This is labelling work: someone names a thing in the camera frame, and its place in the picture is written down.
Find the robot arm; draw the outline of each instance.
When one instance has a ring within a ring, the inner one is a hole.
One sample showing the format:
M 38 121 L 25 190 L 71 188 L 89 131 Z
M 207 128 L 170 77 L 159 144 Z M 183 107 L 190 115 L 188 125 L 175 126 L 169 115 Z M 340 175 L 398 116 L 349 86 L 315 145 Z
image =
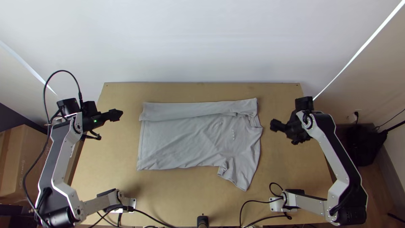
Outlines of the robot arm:
M 283 200 L 270 203 L 273 211 L 289 212 L 302 208 L 323 216 L 336 226 L 363 224 L 367 217 L 367 194 L 358 170 L 335 135 L 336 125 L 332 117 L 314 111 L 312 97 L 303 97 L 295 100 L 295 110 L 287 124 L 273 119 L 270 129 L 286 133 L 294 145 L 311 138 L 317 140 L 337 178 L 327 199 L 306 195 L 300 189 L 285 189 Z
M 123 114 L 112 109 L 106 113 L 97 111 L 94 101 L 85 102 L 79 109 L 76 99 L 58 102 L 65 122 L 54 124 L 51 129 L 53 141 L 38 183 L 39 194 L 35 207 L 43 219 L 55 228 L 74 227 L 97 211 L 135 208 L 136 199 L 126 198 L 117 189 L 98 194 L 89 201 L 79 200 L 77 192 L 64 182 L 69 159 L 75 144 L 83 133 L 104 124 L 106 120 L 118 121 Z

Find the white wall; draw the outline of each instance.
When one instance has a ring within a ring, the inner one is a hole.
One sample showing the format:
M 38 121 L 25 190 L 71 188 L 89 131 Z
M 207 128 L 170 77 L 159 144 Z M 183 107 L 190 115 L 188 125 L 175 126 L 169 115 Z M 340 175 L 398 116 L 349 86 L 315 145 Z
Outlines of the white wall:
M 0 40 L 44 78 L 72 71 L 85 100 L 106 81 L 290 81 L 316 95 L 398 3 L 13 0 Z M 67 98 L 70 81 L 50 85 Z
M 46 123 L 46 115 L 42 92 L 43 84 L 0 47 L 0 103 L 43 125 Z M 57 111 L 56 101 L 57 96 L 48 90 L 46 104 L 51 116 Z
M 370 42 L 364 51 L 315 100 L 316 109 L 337 123 L 356 109 L 359 122 L 381 125 L 405 108 L 405 8 Z M 405 119 L 405 113 L 381 130 Z M 388 133 L 384 146 L 405 188 L 405 125 Z

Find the black bag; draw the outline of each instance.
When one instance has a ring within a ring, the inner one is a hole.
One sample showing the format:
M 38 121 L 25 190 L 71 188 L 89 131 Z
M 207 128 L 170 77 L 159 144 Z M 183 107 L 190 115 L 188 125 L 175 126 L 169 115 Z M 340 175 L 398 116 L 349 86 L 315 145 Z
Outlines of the black bag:
M 387 135 L 387 131 L 378 133 L 361 125 L 349 128 L 346 131 L 347 153 L 354 165 L 358 167 L 372 164 Z

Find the folded shirt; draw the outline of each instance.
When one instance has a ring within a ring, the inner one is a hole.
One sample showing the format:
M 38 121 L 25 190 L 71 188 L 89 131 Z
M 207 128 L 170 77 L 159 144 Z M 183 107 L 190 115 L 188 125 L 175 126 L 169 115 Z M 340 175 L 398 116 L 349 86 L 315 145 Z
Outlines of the folded shirt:
M 143 103 L 137 170 L 219 166 L 246 191 L 260 157 L 257 99 Z

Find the tabletop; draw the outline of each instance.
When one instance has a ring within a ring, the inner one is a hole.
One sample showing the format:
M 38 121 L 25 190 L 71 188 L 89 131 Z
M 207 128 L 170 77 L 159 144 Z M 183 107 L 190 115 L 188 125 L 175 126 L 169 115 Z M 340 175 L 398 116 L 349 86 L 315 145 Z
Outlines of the tabletop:
M 137 199 L 136 208 L 175 226 L 195 226 L 197 216 L 207 215 L 210 226 L 239 226 L 239 210 L 247 200 L 268 201 L 273 195 L 269 184 L 304 189 L 306 194 L 327 197 L 332 185 L 327 162 L 315 140 L 292 145 L 282 132 L 270 131 L 270 121 L 286 122 L 294 110 L 294 100 L 302 97 L 296 83 L 105 83 L 97 103 L 101 112 L 124 111 L 118 122 L 106 122 L 95 129 L 101 141 L 86 140 L 73 177 L 72 187 L 80 200 L 118 188 L 126 197 Z M 244 192 L 217 176 L 218 167 L 199 166 L 170 170 L 136 170 L 142 102 L 189 103 L 222 100 L 258 99 L 263 133 L 261 155 L 249 189 Z M 278 215 L 268 204 L 249 203 L 242 213 L 247 225 L 262 217 Z M 322 216 L 299 209 L 285 217 L 264 220 L 258 225 L 324 222 Z M 106 218 L 117 221 L 117 214 Z M 93 214 L 83 224 L 99 219 Z M 157 225 L 138 213 L 124 214 L 128 226 Z

